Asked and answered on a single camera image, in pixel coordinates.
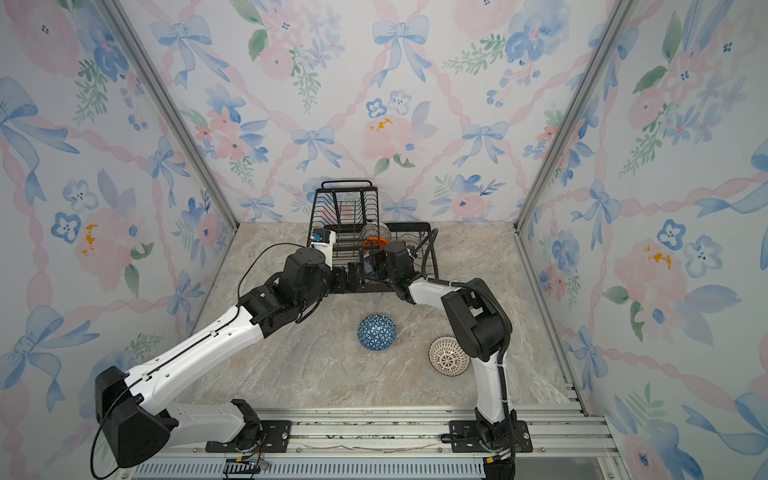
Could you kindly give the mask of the blue floral ceramic bowl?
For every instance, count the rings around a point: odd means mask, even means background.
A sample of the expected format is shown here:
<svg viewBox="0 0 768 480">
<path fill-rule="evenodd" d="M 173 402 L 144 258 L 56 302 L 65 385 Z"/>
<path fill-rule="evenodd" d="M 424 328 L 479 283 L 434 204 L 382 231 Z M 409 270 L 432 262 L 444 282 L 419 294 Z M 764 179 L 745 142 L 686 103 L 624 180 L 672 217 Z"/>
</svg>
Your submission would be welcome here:
<svg viewBox="0 0 768 480">
<path fill-rule="evenodd" d="M 370 279 L 371 281 L 379 279 L 376 262 L 372 255 L 368 254 L 363 258 L 362 267 L 363 275 L 366 279 Z"/>
</svg>

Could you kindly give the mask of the right aluminium corner post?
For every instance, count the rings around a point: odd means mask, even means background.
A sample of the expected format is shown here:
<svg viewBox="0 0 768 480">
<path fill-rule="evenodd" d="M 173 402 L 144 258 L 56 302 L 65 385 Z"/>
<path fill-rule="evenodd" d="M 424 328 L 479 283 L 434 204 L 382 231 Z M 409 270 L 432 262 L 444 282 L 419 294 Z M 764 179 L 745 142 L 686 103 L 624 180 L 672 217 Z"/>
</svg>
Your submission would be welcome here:
<svg viewBox="0 0 768 480">
<path fill-rule="evenodd" d="M 614 10 L 608 17 L 602 35 L 599 37 L 599 43 L 583 72 L 582 80 L 575 89 L 574 96 L 564 112 L 563 123 L 553 140 L 551 148 L 544 157 L 541 168 L 536 174 L 532 187 L 525 198 L 523 208 L 514 224 L 516 234 L 523 233 L 532 221 L 537 202 L 545 189 L 548 177 L 556 168 L 558 159 L 565 149 L 571 134 L 577 130 L 581 116 L 587 104 L 591 101 L 598 77 L 606 67 L 609 58 L 615 53 L 616 46 L 621 35 L 624 33 L 627 21 L 634 7 L 635 1 L 617 1 Z"/>
</svg>

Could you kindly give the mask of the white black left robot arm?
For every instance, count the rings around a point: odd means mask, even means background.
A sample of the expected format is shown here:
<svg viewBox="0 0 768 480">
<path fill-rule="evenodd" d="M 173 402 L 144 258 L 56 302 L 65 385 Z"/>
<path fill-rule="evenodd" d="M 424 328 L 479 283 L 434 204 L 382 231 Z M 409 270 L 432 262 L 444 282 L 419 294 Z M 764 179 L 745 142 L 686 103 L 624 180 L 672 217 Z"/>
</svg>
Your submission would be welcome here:
<svg viewBox="0 0 768 480">
<path fill-rule="evenodd" d="M 175 399 L 229 357 L 312 315 L 331 291 L 332 258 L 327 243 L 298 247 L 282 271 L 241 295 L 206 329 L 127 371 L 111 366 L 100 372 L 94 381 L 97 432 L 118 468 L 137 466 L 173 443 L 259 449 L 262 422 L 247 401 L 185 407 Z"/>
</svg>

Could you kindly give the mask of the aluminium corner post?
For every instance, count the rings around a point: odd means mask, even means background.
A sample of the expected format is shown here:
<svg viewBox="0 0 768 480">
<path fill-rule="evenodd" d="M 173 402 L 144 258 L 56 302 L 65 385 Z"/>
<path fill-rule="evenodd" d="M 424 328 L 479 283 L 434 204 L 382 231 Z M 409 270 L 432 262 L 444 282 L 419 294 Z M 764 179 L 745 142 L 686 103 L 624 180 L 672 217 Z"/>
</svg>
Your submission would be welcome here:
<svg viewBox="0 0 768 480">
<path fill-rule="evenodd" d="M 162 118 L 187 154 L 195 172 L 208 190 L 213 203 L 223 214 L 228 226 L 237 230 L 239 222 L 235 218 L 221 188 L 216 182 L 213 171 L 206 163 L 194 141 L 192 132 L 186 126 L 180 110 L 177 108 L 168 88 L 164 85 L 160 72 L 150 58 L 145 46 L 132 26 L 119 1 L 96 1 L 96 6 L 104 16 L 106 23 L 113 30 L 130 60 L 135 64 L 149 92 L 159 108 Z"/>
<path fill-rule="evenodd" d="M 545 189 L 548 177 L 556 168 L 558 159 L 565 149 L 571 134 L 577 130 L 581 116 L 587 104 L 591 101 L 598 77 L 606 67 L 609 58 L 615 53 L 616 46 L 621 35 L 624 33 L 627 21 L 634 7 L 635 1 L 617 1 L 614 10 L 608 17 L 602 35 L 599 37 L 599 43 L 583 72 L 582 80 L 575 89 L 574 96 L 564 112 L 563 123 L 553 140 L 551 148 L 544 157 L 541 168 L 536 174 L 532 187 L 525 198 L 523 208 L 514 224 L 516 234 L 523 233 L 532 221 L 537 202 Z"/>
</svg>

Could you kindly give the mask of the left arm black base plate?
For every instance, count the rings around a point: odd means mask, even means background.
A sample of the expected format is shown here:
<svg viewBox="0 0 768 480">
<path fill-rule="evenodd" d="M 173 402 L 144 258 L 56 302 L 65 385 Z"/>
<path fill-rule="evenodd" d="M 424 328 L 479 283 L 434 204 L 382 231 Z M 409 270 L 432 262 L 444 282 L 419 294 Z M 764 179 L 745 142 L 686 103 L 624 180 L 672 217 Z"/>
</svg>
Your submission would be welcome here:
<svg viewBox="0 0 768 480">
<path fill-rule="evenodd" d="M 291 438 L 290 420 L 262 420 L 259 425 L 248 423 L 228 442 L 209 441 L 206 453 L 285 453 Z"/>
</svg>

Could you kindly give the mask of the green patterned ceramic bowl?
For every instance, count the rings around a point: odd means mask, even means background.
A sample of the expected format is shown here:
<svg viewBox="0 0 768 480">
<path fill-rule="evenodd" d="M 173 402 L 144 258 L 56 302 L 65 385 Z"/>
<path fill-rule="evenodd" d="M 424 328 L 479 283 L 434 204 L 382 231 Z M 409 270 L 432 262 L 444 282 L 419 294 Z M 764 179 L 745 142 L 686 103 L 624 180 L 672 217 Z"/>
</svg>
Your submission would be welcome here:
<svg viewBox="0 0 768 480">
<path fill-rule="evenodd" d="M 361 238 L 363 240 L 383 240 L 389 242 L 392 234 L 385 223 L 367 222 L 362 229 Z"/>
</svg>

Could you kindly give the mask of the left aluminium corner post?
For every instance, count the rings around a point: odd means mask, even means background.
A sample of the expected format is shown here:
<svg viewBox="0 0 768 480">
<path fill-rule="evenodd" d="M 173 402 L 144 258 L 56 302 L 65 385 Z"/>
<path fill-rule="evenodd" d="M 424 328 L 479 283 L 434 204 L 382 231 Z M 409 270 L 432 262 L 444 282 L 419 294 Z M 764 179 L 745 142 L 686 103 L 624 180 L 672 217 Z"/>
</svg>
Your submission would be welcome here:
<svg viewBox="0 0 768 480">
<path fill-rule="evenodd" d="M 186 126 L 180 110 L 177 108 L 168 88 L 164 85 L 160 72 L 150 58 L 145 46 L 132 26 L 119 1 L 96 1 L 96 6 L 104 16 L 106 23 L 113 30 L 130 60 L 135 64 L 149 92 L 159 108 L 162 118 L 187 154 L 195 172 L 208 190 L 213 203 L 223 214 L 228 226 L 237 230 L 239 222 L 235 218 L 221 188 L 216 182 L 213 171 L 206 163 L 194 141 L 192 132 Z"/>
</svg>

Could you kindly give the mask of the aluminium front rail frame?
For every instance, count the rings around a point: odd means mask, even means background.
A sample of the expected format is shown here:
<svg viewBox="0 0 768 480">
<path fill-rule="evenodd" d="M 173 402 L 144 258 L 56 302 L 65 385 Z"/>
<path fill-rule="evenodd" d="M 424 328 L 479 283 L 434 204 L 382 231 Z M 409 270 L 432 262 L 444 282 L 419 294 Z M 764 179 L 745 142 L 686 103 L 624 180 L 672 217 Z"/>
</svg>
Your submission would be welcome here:
<svg viewBox="0 0 768 480">
<path fill-rule="evenodd" d="M 206 453 L 205 442 L 168 446 L 115 479 L 626 479 L 607 422 L 575 403 L 522 405 L 532 453 L 453 453 L 441 435 L 448 407 L 265 409 L 262 420 L 290 420 L 285 453 Z"/>
</svg>

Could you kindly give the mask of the white brown lattice bowl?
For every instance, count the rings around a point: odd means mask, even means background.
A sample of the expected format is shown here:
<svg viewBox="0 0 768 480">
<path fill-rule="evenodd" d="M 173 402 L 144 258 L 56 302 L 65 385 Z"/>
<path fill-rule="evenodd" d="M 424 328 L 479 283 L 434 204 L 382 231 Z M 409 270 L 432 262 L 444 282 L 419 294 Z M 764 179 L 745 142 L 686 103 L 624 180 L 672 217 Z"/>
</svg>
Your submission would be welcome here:
<svg viewBox="0 0 768 480">
<path fill-rule="evenodd" d="M 470 357 L 452 336 L 435 339 L 429 347 L 428 359 L 438 373 L 447 377 L 458 377 L 470 366 Z"/>
</svg>

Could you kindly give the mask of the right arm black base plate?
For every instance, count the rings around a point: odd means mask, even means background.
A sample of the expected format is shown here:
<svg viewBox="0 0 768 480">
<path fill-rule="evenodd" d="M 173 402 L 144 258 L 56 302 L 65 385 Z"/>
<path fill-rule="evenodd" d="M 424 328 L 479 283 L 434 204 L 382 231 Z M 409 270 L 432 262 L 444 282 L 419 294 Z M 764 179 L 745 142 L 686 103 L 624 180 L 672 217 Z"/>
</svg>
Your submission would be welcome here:
<svg viewBox="0 0 768 480">
<path fill-rule="evenodd" d="M 532 436 L 526 422 L 517 420 L 494 424 L 484 420 L 453 420 L 441 441 L 451 446 L 453 453 L 500 454 L 508 452 L 513 441 L 515 453 L 532 453 Z"/>
</svg>

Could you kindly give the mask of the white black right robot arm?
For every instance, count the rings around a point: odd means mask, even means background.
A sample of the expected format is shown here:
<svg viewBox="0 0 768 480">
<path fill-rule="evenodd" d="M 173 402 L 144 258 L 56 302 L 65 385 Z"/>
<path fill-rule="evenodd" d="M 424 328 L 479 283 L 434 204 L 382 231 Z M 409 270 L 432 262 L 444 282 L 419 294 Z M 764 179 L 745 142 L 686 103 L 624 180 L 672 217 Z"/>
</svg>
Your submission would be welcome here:
<svg viewBox="0 0 768 480">
<path fill-rule="evenodd" d="M 479 278 L 462 282 L 417 272 L 402 241 L 373 252 L 372 264 L 375 278 L 401 300 L 445 313 L 453 336 L 471 360 L 480 439 L 491 451 L 514 451 L 515 416 L 508 398 L 505 363 L 512 325 L 487 284 Z"/>
</svg>

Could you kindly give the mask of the blue geometric patterned bowl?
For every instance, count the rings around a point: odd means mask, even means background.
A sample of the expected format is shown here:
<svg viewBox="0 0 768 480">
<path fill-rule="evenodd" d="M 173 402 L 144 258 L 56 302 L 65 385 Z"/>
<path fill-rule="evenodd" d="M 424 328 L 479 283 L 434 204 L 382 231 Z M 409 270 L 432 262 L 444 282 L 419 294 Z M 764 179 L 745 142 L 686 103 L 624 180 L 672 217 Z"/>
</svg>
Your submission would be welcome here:
<svg viewBox="0 0 768 480">
<path fill-rule="evenodd" d="M 357 338 L 360 345 L 366 350 L 384 351 L 395 343 L 397 326 L 386 315 L 369 315 L 359 323 Z"/>
</svg>

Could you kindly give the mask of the orange plastic bowl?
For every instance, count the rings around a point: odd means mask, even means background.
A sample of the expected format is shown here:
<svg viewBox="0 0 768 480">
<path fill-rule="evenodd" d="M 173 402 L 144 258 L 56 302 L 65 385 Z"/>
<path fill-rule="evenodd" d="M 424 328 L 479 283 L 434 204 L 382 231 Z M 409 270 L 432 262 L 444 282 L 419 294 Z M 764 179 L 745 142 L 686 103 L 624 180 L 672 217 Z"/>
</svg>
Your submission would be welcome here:
<svg viewBox="0 0 768 480">
<path fill-rule="evenodd" d="M 389 241 L 381 237 L 368 237 L 362 242 L 363 249 L 365 251 L 372 249 L 380 249 L 389 244 Z"/>
</svg>

